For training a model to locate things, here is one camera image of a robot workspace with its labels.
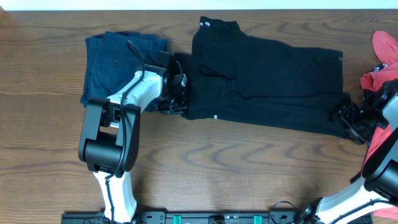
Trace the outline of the black polo shirt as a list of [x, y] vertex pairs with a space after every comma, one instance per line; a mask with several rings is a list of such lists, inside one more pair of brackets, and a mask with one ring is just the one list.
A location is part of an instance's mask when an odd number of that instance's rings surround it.
[[246, 35], [237, 22], [200, 18], [189, 54], [187, 119], [222, 119], [347, 138], [333, 113], [343, 91], [343, 54]]

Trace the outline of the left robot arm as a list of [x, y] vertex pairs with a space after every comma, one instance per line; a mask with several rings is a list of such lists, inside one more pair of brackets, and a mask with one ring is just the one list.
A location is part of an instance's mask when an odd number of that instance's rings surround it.
[[150, 106], [162, 114], [188, 108], [187, 77], [168, 52], [143, 65], [117, 93], [93, 98], [86, 107], [78, 157], [98, 180], [105, 210], [78, 218], [78, 223], [130, 223], [137, 202], [130, 171], [139, 150], [141, 114]]

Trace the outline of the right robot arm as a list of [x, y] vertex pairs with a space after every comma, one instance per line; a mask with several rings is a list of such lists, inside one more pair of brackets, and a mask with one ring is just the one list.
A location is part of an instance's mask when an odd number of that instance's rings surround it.
[[349, 223], [373, 211], [397, 206], [397, 80], [385, 82], [376, 103], [392, 133], [364, 162], [361, 177], [330, 197], [319, 198], [295, 223]]

